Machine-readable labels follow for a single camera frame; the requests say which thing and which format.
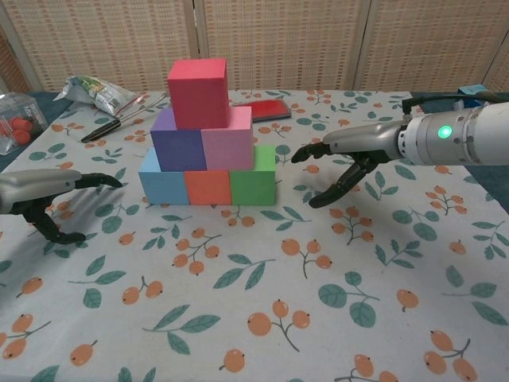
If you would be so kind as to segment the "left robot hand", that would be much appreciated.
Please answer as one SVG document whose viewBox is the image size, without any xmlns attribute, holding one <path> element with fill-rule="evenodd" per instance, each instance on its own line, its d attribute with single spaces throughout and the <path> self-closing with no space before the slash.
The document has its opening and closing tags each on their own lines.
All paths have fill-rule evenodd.
<svg viewBox="0 0 509 382">
<path fill-rule="evenodd" d="M 75 244 L 86 240 L 80 232 L 64 233 L 45 212 L 53 200 L 75 189 L 122 183 L 104 173 L 81 173 L 76 170 L 20 170 L 1 174 L 1 214 L 22 215 L 42 236 L 56 244 Z"/>
</svg>

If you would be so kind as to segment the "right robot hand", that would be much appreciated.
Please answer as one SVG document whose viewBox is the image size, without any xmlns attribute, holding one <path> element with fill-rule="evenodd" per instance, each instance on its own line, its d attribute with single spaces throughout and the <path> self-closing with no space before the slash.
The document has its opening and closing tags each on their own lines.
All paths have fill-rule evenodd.
<svg viewBox="0 0 509 382">
<path fill-rule="evenodd" d="M 402 130 L 400 122 L 345 128 L 325 135 L 321 142 L 300 147 L 293 154 L 292 163 L 334 154 L 347 155 L 353 160 L 335 183 L 310 199 L 309 206 L 318 209 L 338 201 L 378 165 L 404 158 L 404 151 L 398 145 Z"/>
</svg>

